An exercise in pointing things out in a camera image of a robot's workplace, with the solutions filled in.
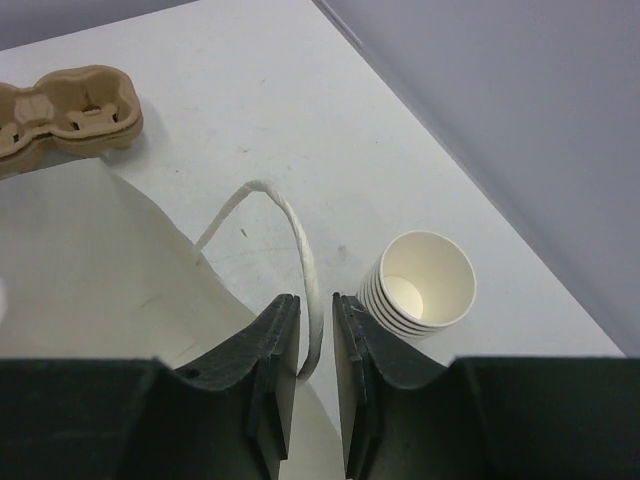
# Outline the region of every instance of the screw hole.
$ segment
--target screw hole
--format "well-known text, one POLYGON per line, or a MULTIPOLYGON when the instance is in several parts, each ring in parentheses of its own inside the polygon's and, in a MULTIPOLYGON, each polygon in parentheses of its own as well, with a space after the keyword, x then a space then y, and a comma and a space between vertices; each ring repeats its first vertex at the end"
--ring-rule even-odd
POLYGON ((187 368, 185 370, 181 370, 180 373, 184 378, 196 378, 200 376, 200 370, 196 368, 187 368))

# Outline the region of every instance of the white paper sheet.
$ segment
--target white paper sheet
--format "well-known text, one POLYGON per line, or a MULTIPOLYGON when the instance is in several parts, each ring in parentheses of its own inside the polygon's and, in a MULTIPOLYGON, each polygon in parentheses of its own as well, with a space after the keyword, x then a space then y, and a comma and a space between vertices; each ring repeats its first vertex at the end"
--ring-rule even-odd
MULTIPOLYGON (((191 248, 98 159, 0 181, 0 357, 197 358, 254 315, 191 248)), ((340 439, 309 385, 296 390, 291 435, 281 479, 344 478, 340 439)))

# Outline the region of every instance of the white string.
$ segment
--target white string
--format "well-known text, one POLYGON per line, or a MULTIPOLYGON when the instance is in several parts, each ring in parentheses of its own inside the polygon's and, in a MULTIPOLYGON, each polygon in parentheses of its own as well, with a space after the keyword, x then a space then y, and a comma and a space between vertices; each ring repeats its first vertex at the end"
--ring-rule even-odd
POLYGON ((300 371, 298 372, 298 380, 307 380, 318 366, 320 360, 320 350, 322 348, 322 333, 324 330, 324 314, 322 307, 322 297, 320 295, 320 286, 318 283, 318 275, 316 273, 315 262, 313 260, 313 252, 307 241, 307 235, 300 224, 300 220, 291 208, 291 205, 284 199, 280 193, 272 186, 271 182, 265 180, 252 180, 245 183, 234 193, 229 200, 222 206, 216 217, 209 224, 200 239, 193 246, 193 256, 196 262, 200 258, 202 249, 211 241, 225 218, 233 211, 234 208, 251 192, 266 193, 273 202, 280 207, 289 220, 293 234, 296 237, 296 245, 300 254, 300 264, 302 265, 302 277, 304 279, 304 289, 307 294, 307 311, 309 314, 309 350, 300 371))

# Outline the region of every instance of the paper cup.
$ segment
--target paper cup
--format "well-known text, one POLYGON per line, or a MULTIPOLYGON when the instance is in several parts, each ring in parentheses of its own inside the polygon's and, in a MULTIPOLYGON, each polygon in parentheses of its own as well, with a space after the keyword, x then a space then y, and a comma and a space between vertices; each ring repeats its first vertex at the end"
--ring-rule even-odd
POLYGON ((421 338, 462 319, 473 304, 471 262, 451 240, 409 232, 384 250, 356 294, 387 330, 421 338))

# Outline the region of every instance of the molded pulp tray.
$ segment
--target molded pulp tray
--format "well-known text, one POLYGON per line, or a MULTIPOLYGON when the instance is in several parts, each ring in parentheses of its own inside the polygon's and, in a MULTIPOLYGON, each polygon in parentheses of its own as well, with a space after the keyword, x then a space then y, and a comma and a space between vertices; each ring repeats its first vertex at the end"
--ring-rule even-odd
POLYGON ((142 123, 131 79, 112 67, 58 70, 31 88, 0 83, 0 175, 35 170, 50 148, 84 157, 127 148, 142 123))

